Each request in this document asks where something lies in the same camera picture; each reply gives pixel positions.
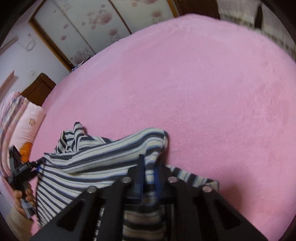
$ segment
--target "brown wooden cabinet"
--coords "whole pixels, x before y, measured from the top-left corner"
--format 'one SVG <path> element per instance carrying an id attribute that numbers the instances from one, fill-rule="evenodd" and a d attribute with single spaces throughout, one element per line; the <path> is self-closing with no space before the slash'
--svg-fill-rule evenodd
<path id="1" fill-rule="evenodd" d="M 32 103 L 42 106 L 46 97 L 55 86 L 56 84 L 46 74 L 41 73 L 21 95 Z"/>

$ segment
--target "beige sleeve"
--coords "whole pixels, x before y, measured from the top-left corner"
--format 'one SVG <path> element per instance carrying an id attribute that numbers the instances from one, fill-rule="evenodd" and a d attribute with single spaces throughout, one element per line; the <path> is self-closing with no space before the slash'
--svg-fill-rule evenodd
<path id="1" fill-rule="evenodd" d="M 6 222 L 19 241 L 29 241 L 31 238 L 31 226 L 33 221 L 22 216 L 15 207 L 10 210 Z"/>

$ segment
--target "black and white striped clothing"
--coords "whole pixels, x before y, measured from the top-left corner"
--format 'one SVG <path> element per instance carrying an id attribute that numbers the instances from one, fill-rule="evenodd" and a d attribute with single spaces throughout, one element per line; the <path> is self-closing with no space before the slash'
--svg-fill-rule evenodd
<path id="1" fill-rule="evenodd" d="M 149 128 L 112 141 L 86 135 L 79 122 L 75 123 L 73 131 L 63 131 L 55 151 L 45 153 L 46 163 L 39 170 L 36 199 L 40 226 L 48 223 L 89 186 L 112 185 L 126 175 L 143 154 L 146 190 L 143 200 L 147 205 L 125 206 L 123 240 L 164 240 L 164 208 L 156 203 L 154 164 L 167 147 L 167 136 L 163 130 Z M 192 186 L 208 183 L 218 189 L 217 181 L 168 167 L 174 176 Z"/>

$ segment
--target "silver bolt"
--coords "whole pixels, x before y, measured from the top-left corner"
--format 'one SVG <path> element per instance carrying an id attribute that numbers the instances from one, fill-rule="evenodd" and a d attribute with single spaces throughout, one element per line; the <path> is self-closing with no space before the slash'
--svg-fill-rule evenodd
<path id="1" fill-rule="evenodd" d="M 130 177 L 123 177 L 121 181 L 123 183 L 130 183 L 131 182 L 131 178 Z"/>
<path id="2" fill-rule="evenodd" d="M 87 192 L 88 193 L 94 193 L 94 192 L 96 192 L 96 186 L 90 186 L 90 187 L 88 187 Z"/>
<path id="3" fill-rule="evenodd" d="M 178 178 L 176 178 L 176 177 L 169 177 L 168 178 L 169 183 L 176 183 L 177 181 L 178 181 Z"/>
<path id="4" fill-rule="evenodd" d="M 211 191 L 213 191 L 213 188 L 211 188 L 210 186 L 203 186 L 202 187 L 202 190 L 204 191 L 204 192 L 211 192 Z"/>

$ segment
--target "pink bedspread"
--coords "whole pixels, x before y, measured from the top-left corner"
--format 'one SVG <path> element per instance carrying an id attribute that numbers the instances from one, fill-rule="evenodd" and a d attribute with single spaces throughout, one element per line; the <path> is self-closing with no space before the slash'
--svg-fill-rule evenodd
<path id="1" fill-rule="evenodd" d="M 276 241 L 296 214 L 295 78 L 295 62 L 264 36 L 204 16 L 173 19 L 58 84 L 31 160 L 75 121 L 112 139 L 161 128 L 170 164 L 219 180 L 222 195 Z"/>

